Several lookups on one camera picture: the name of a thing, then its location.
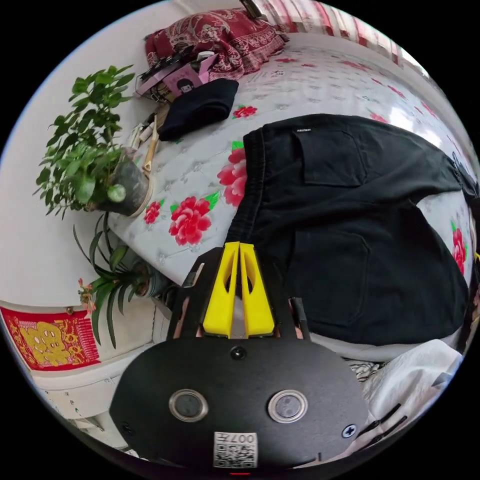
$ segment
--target label sticker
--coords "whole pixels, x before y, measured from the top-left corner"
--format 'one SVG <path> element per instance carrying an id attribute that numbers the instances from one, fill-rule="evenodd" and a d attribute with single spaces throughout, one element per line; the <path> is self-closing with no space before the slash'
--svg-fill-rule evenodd
<path id="1" fill-rule="evenodd" d="M 216 431 L 213 466 L 221 469 L 254 469 L 259 456 L 256 433 Z"/>

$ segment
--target pink flower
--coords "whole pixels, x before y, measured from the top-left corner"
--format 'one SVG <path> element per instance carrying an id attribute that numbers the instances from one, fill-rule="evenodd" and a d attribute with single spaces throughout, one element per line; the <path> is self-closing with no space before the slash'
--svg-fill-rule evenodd
<path id="1" fill-rule="evenodd" d="M 237 148 L 228 157 L 230 162 L 218 173 L 220 185 L 226 186 L 223 192 L 228 205 L 238 208 L 245 194 L 247 182 L 247 159 L 245 149 Z"/>
<path id="2" fill-rule="evenodd" d="M 463 275 L 465 272 L 464 263 L 467 259 L 467 249 L 465 248 L 462 232 L 459 228 L 453 232 L 453 252 L 451 254 Z"/>
<path id="3" fill-rule="evenodd" d="M 400 97 L 402 97 L 403 99 L 405 98 L 405 95 L 401 92 L 401 91 L 398 91 L 396 88 L 394 88 L 393 86 L 390 86 L 390 85 L 387 85 L 388 88 L 392 91 L 392 92 L 395 92 L 397 95 L 399 95 Z"/>
<path id="4" fill-rule="evenodd" d="M 238 110 L 235 110 L 233 112 L 233 116 L 236 119 L 239 119 L 241 117 L 249 117 L 250 115 L 253 115 L 256 112 L 257 112 L 257 109 L 254 106 L 242 105 L 241 107 L 238 108 Z"/>
<path id="5" fill-rule="evenodd" d="M 168 233 L 175 237 L 178 245 L 195 245 L 200 242 L 203 232 L 208 230 L 212 221 L 207 215 L 210 204 L 204 198 L 186 198 L 171 214 L 171 225 Z"/>
<path id="6" fill-rule="evenodd" d="M 434 111 L 426 103 L 422 102 L 421 105 L 432 117 L 437 118 Z"/>
<path id="7" fill-rule="evenodd" d="M 377 115 L 376 113 L 371 113 L 370 118 L 372 120 L 376 120 L 377 122 L 382 122 L 384 124 L 387 124 L 388 122 L 380 115 Z"/>
<path id="8" fill-rule="evenodd" d="M 155 220 L 160 215 L 160 203 L 158 201 L 153 201 L 145 211 L 145 215 L 143 217 L 143 221 L 147 225 L 151 225 L 155 223 Z"/>
<path id="9" fill-rule="evenodd" d="M 357 70 L 363 70 L 364 72 L 366 72 L 367 70 L 371 70 L 371 68 L 368 65 L 364 65 L 363 63 L 355 63 L 350 60 L 342 60 L 340 63 L 344 65 L 348 65 L 349 67 L 352 67 Z"/>

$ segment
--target black cloth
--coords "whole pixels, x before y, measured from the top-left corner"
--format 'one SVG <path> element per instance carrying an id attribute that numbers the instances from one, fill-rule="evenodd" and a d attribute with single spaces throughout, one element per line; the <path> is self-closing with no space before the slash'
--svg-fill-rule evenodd
<path id="1" fill-rule="evenodd" d="M 160 140 L 177 140 L 207 125 L 226 120 L 232 111 L 238 88 L 237 81 L 219 78 L 178 96 L 171 103 L 158 132 Z"/>
<path id="2" fill-rule="evenodd" d="M 476 201 L 461 165 L 413 133 L 356 116 L 292 118 L 243 142 L 245 195 L 226 241 L 274 256 L 311 332 L 380 346 L 458 330 L 468 285 L 416 203 L 460 190 Z"/>

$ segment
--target pillow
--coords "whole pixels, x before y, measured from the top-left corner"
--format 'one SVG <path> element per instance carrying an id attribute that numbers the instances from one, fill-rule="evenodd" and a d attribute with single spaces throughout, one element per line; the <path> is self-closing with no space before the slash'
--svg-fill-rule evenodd
<path id="1" fill-rule="evenodd" d="M 243 8 L 211 10 L 187 16 L 156 31 L 145 42 L 149 66 L 189 46 L 193 52 L 218 53 L 210 80 L 238 80 L 260 70 L 288 41 L 263 19 L 252 20 Z"/>

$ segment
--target plant pot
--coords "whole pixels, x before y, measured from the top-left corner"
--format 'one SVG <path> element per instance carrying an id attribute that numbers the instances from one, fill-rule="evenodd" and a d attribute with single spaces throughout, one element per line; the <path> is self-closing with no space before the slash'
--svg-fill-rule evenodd
<path id="1" fill-rule="evenodd" d="M 137 297 L 144 299 L 156 297 L 160 295 L 171 283 L 163 273 L 160 273 L 146 261 L 138 260 L 135 262 L 133 265 L 133 270 L 149 276 L 144 290 L 140 293 L 137 293 Z"/>
<path id="2" fill-rule="evenodd" d="M 111 177 L 111 184 L 125 187 L 126 195 L 123 201 L 104 201 L 96 205 L 96 210 L 113 212 L 133 217 L 140 215 L 152 196 L 152 182 L 141 171 L 128 155 L 117 165 Z"/>

